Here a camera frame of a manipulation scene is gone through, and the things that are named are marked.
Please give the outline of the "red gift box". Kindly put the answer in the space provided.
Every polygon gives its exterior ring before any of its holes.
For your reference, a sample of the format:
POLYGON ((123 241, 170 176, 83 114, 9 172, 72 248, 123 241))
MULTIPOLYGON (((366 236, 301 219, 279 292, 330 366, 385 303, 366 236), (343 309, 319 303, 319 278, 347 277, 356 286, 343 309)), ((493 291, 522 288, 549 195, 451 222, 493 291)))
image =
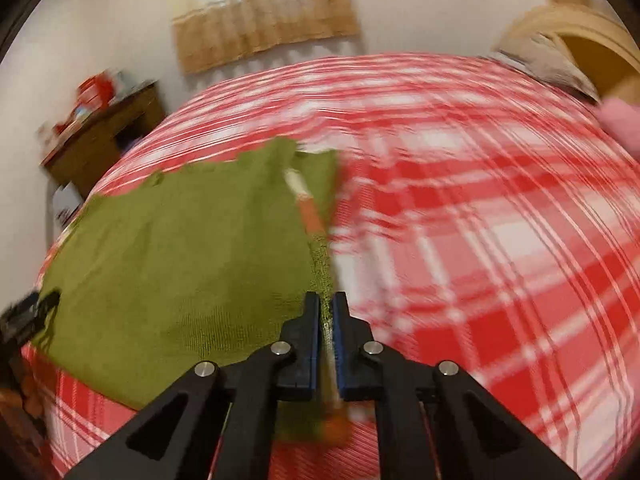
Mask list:
POLYGON ((86 79, 77 88, 76 104, 88 110, 103 110, 116 94, 114 82, 107 72, 86 79))

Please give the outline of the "cream wooden headboard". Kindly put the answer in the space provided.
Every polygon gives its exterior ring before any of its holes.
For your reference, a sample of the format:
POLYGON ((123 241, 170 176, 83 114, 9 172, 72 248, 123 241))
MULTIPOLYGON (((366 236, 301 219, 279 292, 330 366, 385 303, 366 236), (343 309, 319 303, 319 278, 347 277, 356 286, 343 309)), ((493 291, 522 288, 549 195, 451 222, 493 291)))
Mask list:
POLYGON ((586 6, 549 4, 523 14, 495 46, 536 32, 552 40, 589 78, 599 96, 639 103, 639 47, 624 25, 586 6))

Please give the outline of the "pink folded blanket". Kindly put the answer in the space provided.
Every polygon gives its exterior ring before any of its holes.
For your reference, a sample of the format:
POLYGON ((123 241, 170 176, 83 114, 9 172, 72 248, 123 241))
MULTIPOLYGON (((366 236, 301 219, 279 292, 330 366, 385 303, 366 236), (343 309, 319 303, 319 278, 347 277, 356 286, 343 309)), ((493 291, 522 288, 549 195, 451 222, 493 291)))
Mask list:
POLYGON ((640 110, 619 98, 605 99, 597 108, 601 128, 635 160, 640 158, 640 110))

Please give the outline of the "grey patterned pillow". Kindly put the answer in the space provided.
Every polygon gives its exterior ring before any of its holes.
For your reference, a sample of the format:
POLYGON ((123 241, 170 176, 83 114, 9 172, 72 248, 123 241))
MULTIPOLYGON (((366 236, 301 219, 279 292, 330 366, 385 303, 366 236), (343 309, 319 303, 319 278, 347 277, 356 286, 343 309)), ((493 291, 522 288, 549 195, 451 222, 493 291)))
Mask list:
POLYGON ((559 88, 589 104, 600 96, 591 80, 574 64, 551 37, 535 32, 525 37, 502 40, 490 56, 514 70, 559 88))

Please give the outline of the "brown wooden desk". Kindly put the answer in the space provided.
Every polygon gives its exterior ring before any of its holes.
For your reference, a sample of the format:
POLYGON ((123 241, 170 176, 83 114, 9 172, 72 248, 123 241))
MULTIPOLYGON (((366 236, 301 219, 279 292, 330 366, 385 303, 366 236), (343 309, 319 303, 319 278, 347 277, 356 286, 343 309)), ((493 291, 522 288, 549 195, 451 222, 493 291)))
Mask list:
POLYGON ((58 185, 72 184, 82 198, 122 155, 166 117, 156 81, 89 116, 44 156, 40 167, 58 185))

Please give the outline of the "red white plaid bedspread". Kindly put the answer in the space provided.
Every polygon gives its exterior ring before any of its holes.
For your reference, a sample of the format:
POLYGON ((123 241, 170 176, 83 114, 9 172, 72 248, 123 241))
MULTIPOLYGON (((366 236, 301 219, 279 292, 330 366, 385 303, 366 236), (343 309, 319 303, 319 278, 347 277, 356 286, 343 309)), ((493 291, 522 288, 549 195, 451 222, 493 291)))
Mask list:
MULTIPOLYGON (((608 476, 639 433, 639 165, 592 109, 488 58, 327 58, 194 96, 90 198, 275 138, 336 151, 334 290, 375 338, 459 363, 582 478, 608 476)), ((25 356, 62 477, 135 409, 25 356)))

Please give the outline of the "beige patterned window curtain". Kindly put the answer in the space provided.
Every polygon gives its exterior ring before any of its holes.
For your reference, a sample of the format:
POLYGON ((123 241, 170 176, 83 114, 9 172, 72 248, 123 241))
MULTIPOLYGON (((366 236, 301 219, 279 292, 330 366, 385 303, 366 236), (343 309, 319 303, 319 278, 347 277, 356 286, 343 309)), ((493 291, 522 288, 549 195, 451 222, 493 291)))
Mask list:
POLYGON ((167 0, 178 63, 198 74, 285 44, 360 34, 352 0, 167 0))

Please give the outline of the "green orange cream striped sweater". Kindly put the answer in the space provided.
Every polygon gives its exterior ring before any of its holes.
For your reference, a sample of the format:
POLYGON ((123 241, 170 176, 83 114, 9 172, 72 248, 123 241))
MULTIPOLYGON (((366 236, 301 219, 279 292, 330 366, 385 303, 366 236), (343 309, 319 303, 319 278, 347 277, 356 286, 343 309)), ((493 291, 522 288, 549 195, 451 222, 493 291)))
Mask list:
POLYGON ((307 292, 331 298, 337 177, 336 151, 275 138, 93 196, 44 272, 61 298, 35 346, 135 410, 197 362, 246 359, 307 292))

